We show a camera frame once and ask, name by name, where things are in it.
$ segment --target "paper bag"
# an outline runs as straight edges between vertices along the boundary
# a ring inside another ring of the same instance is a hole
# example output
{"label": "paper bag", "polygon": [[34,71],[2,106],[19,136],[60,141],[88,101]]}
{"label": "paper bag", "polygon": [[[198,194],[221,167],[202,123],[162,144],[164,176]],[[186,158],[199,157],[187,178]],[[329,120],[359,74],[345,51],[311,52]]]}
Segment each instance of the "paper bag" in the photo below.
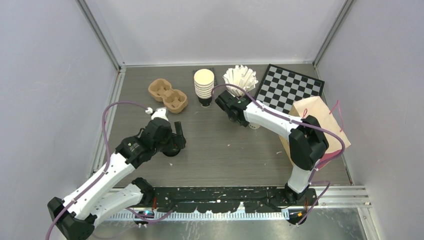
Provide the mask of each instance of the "paper bag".
{"label": "paper bag", "polygon": [[[324,103],[324,101],[319,96],[308,97],[308,98],[296,101],[291,107],[291,110],[288,114],[292,116],[296,116],[296,117],[303,117],[303,118],[306,118],[306,116],[308,115],[312,115],[318,120],[319,124],[321,125],[321,128],[327,129],[330,132],[333,132],[337,136],[339,136],[343,140],[346,148],[348,148],[351,145],[348,138],[346,137],[345,132],[341,131],[341,128],[339,124],[337,123],[336,119],[334,118],[333,113],[330,113],[329,107]],[[324,135],[327,138],[329,146],[324,156],[321,158],[321,162],[331,158],[332,156],[335,156],[342,149],[342,145],[337,139],[335,139],[331,135],[328,135],[327,133],[324,133]],[[285,151],[287,152],[287,155],[291,161],[291,164],[294,165],[292,159],[290,158],[289,141],[284,139],[281,136],[279,136],[279,139],[281,140],[281,143],[284,146]]]}

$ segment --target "gray concrete floor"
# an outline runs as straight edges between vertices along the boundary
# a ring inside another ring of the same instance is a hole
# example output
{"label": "gray concrete floor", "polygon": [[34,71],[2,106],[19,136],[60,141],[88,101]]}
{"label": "gray concrete floor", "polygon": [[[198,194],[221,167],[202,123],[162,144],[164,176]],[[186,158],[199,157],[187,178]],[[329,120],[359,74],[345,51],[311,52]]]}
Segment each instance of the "gray concrete floor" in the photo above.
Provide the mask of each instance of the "gray concrete floor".
{"label": "gray concrete floor", "polygon": [[[172,126],[173,122],[181,121],[187,145],[175,157],[156,154],[117,187],[125,187],[138,177],[145,178],[156,187],[283,186],[288,181],[292,165],[275,133],[264,127],[253,130],[238,126],[230,122],[215,103],[207,108],[200,106],[194,90],[193,71],[214,68],[218,83],[224,83],[222,76],[231,67],[234,66],[127,68],[120,101],[138,102],[153,109],[163,107],[163,103],[155,101],[148,92],[150,83],[158,78],[168,80],[174,89],[187,95],[188,106],[179,114],[168,114]],[[285,64],[281,67],[317,77],[311,64]],[[267,65],[249,65],[249,68],[256,71],[260,81]],[[110,134],[111,149],[115,149],[123,138],[138,133],[148,121],[149,116],[143,109],[119,105]],[[350,185],[341,159],[335,159],[315,174],[314,181],[322,180],[330,180],[333,185]]]}

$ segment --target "checkered board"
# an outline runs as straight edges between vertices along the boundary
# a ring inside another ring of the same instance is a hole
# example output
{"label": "checkered board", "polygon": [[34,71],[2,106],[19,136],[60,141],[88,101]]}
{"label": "checkered board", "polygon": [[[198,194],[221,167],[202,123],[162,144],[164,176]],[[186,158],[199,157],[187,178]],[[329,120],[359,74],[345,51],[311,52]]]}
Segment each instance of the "checkered board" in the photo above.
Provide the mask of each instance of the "checkered board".
{"label": "checkered board", "polygon": [[324,81],[270,64],[255,99],[288,114],[295,101],[321,96],[323,89]]}

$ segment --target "white wall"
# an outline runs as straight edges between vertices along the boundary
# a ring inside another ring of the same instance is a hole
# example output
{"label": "white wall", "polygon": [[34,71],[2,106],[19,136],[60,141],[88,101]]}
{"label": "white wall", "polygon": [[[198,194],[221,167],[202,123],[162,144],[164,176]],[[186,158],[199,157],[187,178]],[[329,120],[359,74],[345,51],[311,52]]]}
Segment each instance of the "white wall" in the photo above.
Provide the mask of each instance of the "white wall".
{"label": "white wall", "polygon": [[424,236],[424,2],[357,1],[318,66],[386,239]]}
{"label": "white wall", "polygon": [[6,0],[0,73],[0,239],[44,239],[48,201],[87,179],[116,71],[74,0]]}
{"label": "white wall", "polygon": [[313,61],[344,0],[90,0],[127,65]]}

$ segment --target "cable connector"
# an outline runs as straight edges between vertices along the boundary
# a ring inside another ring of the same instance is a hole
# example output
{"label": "cable connector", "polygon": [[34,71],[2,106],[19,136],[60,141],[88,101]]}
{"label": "cable connector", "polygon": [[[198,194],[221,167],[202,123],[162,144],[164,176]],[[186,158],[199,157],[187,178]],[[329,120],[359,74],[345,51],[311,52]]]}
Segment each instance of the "cable connector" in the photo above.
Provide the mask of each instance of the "cable connector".
{"label": "cable connector", "polygon": [[151,107],[148,107],[147,110],[146,110],[146,114],[152,115],[153,114],[153,109]]}

